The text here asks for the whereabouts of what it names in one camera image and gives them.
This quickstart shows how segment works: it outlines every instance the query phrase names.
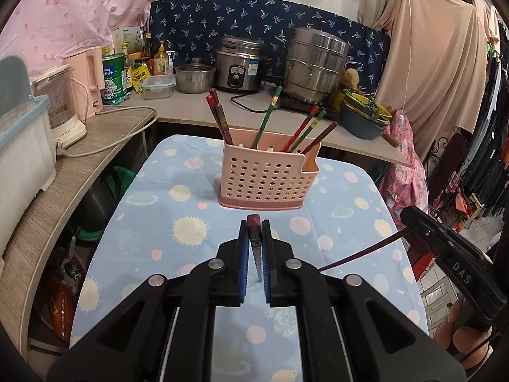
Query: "white plastic crate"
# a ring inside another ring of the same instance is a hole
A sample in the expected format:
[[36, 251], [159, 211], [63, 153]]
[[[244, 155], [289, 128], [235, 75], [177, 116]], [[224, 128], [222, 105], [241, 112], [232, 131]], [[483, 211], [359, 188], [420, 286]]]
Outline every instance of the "white plastic crate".
[[[47, 95], [31, 94], [26, 68], [15, 56], [0, 60], [0, 255], [39, 190], [55, 175]], [[3, 259], [0, 259], [0, 274]]]

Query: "cardboard box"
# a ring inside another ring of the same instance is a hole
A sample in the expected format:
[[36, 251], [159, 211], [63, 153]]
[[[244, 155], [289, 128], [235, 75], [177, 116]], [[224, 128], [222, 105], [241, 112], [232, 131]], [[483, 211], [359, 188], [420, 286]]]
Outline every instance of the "cardboard box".
[[111, 36], [115, 53], [122, 53], [123, 43], [127, 43], [127, 53], [143, 52], [143, 36], [139, 26], [118, 28]]

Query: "green tin can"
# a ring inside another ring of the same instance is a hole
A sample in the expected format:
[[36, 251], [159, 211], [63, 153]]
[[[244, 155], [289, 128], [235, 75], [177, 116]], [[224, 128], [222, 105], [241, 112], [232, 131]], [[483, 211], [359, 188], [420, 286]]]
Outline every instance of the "green tin can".
[[124, 53], [112, 54], [102, 59], [105, 88], [101, 90], [101, 97], [106, 105], [119, 104], [127, 97], [125, 62]]

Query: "cooking pot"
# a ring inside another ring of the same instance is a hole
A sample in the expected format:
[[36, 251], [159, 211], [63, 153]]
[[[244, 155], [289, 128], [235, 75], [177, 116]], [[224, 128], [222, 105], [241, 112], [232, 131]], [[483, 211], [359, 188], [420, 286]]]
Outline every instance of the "cooking pot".
[[322, 103], [338, 86], [350, 46], [326, 32], [294, 28], [286, 49], [283, 91], [295, 100]]
[[216, 53], [216, 87], [240, 93], [255, 93], [265, 79], [267, 45], [250, 39], [225, 36]]
[[201, 63], [199, 57], [194, 57], [189, 65], [175, 68], [177, 88], [182, 93], [204, 93], [212, 87], [216, 68]]

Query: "rice cooker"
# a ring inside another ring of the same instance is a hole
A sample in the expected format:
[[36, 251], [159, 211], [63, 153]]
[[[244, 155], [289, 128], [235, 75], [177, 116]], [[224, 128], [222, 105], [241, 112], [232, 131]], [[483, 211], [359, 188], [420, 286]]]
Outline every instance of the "rice cooker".
[[216, 53], [216, 87], [239, 93], [255, 93], [265, 80], [267, 45], [239, 37], [223, 37]]

